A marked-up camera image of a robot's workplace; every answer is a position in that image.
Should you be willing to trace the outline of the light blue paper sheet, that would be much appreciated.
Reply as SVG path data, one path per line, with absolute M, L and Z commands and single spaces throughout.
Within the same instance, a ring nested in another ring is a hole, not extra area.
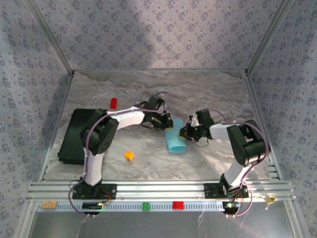
M 165 139 L 168 151 L 173 154 L 186 152 L 185 140 L 179 136 L 179 131 L 183 127 L 183 119 L 173 119 L 173 129 L 165 131 Z

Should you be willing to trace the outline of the black flat case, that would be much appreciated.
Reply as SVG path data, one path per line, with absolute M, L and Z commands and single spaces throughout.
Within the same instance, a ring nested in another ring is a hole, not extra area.
M 83 165 L 85 159 L 86 137 L 95 124 L 107 112 L 102 109 L 75 109 L 72 113 L 58 159 L 65 164 Z M 93 155 L 108 150 L 118 127 L 118 121 L 105 118 L 92 132 L 89 139 L 89 150 Z

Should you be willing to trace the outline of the aluminium table side rail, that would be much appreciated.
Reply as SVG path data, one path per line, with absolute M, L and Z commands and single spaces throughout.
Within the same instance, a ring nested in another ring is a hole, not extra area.
M 257 94 L 255 92 L 255 89 L 252 85 L 252 81 L 248 76 L 247 71 L 245 71 L 245 81 L 246 81 L 246 87 L 250 96 L 250 100 L 254 109 L 255 113 L 255 118 L 258 123 L 258 126 L 260 127 L 262 133 L 266 136 L 266 139 L 269 143 L 271 152 L 268 158 L 265 160 L 268 166 L 274 167 L 275 171 L 269 171 L 269 175 L 272 179 L 278 179 L 278 180 L 283 180 L 281 169 L 279 167 L 277 158 L 276 158 L 276 152 L 274 150 L 273 143 L 271 141 L 271 137 L 268 133 L 267 126 L 264 123 L 264 116 L 262 115 L 261 109 L 260 109 L 260 104 L 259 100 L 257 98 Z
M 49 106 L 47 117 L 42 127 L 42 132 L 46 132 L 45 135 L 41 136 L 45 145 L 45 150 L 41 157 L 42 166 L 39 177 L 37 179 L 38 182 L 42 182 L 44 180 L 47 163 L 50 160 L 54 140 L 58 132 L 62 112 L 65 106 L 66 98 L 73 76 L 74 71 L 72 71 L 70 74 L 67 74 L 65 78 L 59 81 L 59 85 L 53 94 L 53 101 Z

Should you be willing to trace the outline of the aluminium mounting rail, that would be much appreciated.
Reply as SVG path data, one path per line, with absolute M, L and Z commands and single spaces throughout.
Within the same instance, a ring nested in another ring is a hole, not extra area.
M 105 180 L 104 185 L 115 192 L 115 201 L 217 201 L 220 197 L 210 195 L 205 186 L 208 180 Z M 293 186 L 289 181 L 277 179 L 247 180 L 248 197 L 236 196 L 238 201 L 265 202 L 295 200 Z M 28 187 L 28 201 L 66 201 L 71 184 L 66 180 L 33 182 Z

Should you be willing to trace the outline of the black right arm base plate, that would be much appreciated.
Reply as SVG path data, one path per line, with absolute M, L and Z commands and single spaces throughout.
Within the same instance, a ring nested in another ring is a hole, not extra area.
M 228 187 L 221 183 L 204 184 L 205 199 L 233 199 L 236 195 L 241 198 L 249 198 L 248 189 L 245 185 Z

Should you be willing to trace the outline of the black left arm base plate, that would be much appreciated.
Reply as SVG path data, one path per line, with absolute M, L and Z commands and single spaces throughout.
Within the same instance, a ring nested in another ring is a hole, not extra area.
M 75 200 L 114 200 L 116 198 L 116 184 L 98 183 L 94 186 L 82 183 L 75 187 L 72 198 Z

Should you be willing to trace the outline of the aluminium corner post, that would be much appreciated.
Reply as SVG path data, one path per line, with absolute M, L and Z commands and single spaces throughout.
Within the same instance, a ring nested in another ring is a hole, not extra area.
M 245 69 L 247 77 L 250 77 L 254 73 L 294 1 L 295 0 L 280 0 L 280 3 L 272 15 L 269 25 L 267 26 L 258 47 L 253 53 L 253 56 Z
M 49 27 L 45 16 L 42 14 L 38 4 L 35 0 L 24 0 L 26 5 L 28 6 L 29 10 L 31 11 L 35 21 L 37 22 L 39 28 L 41 29 L 42 33 L 44 34 L 46 40 L 48 41 L 49 45 L 53 49 L 54 53 L 56 54 L 57 59 L 60 61 L 63 68 L 66 72 L 73 76 L 73 69 L 70 66 L 65 54 L 63 53 L 56 36 L 54 35 L 52 29 Z

